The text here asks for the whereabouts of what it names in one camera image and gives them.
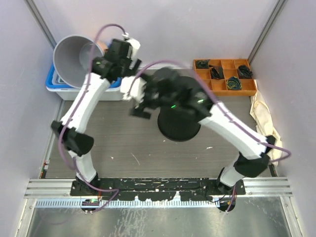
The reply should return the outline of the orange plastic container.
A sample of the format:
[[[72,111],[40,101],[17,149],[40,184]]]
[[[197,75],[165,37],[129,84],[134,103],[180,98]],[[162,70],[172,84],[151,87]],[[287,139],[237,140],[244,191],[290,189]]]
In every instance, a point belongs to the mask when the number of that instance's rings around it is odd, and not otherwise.
[[[108,46],[100,40],[98,40],[95,44],[103,54],[108,50]]]

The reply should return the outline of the large black container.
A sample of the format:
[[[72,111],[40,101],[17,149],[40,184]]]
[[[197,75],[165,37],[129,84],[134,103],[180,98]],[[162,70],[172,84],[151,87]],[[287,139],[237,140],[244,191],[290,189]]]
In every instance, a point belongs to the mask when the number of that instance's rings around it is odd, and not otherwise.
[[[158,128],[169,140],[188,141],[198,134],[201,127],[199,121],[211,115],[212,106],[213,102],[195,80],[192,95],[184,105],[159,107]]]

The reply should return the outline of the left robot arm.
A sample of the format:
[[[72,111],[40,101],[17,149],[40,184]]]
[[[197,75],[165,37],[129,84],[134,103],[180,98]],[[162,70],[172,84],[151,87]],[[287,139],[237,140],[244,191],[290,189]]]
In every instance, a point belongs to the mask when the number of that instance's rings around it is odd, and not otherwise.
[[[114,39],[103,55],[90,54],[88,72],[77,97],[61,120],[51,124],[61,157],[65,151],[72,157],[70,168],[76,171],[76,181],[88,196],[101,189],[91,157],[94,139],[85,133],[87,124],[101,95],[111,84],[135,74],[141,63],[136,57],[139,48],[136,39]]]

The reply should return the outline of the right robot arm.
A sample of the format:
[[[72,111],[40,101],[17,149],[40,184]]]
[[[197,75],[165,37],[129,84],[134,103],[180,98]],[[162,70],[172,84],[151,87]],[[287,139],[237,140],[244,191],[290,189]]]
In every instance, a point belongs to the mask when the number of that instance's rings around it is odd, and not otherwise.
[[[149,119],[151,115],[145,109],[167,110],[172,113],[168,120],[180,117],[209,128],[238,150],[237,158],[217,178],[216,187],[221,194],[230,193],[242,178],[256,178],[268,168],[274,136],[259,134],[239,120],[195,72],[183,76],[164,67],[153,75],[138,72],[124,82],[126,96],[136,102],[130,111],[132,116]]]

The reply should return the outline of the grey plastic container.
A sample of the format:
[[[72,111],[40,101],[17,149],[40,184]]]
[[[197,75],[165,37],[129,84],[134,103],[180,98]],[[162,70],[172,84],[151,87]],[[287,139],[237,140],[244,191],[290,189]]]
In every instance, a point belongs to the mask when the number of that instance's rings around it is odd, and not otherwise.
[[[59,77],[69,86],[82,87],[92,47],[94,58],[103,56],[95,42],[85,36],[70,35],[57,43],[53,52],[53,65]]]

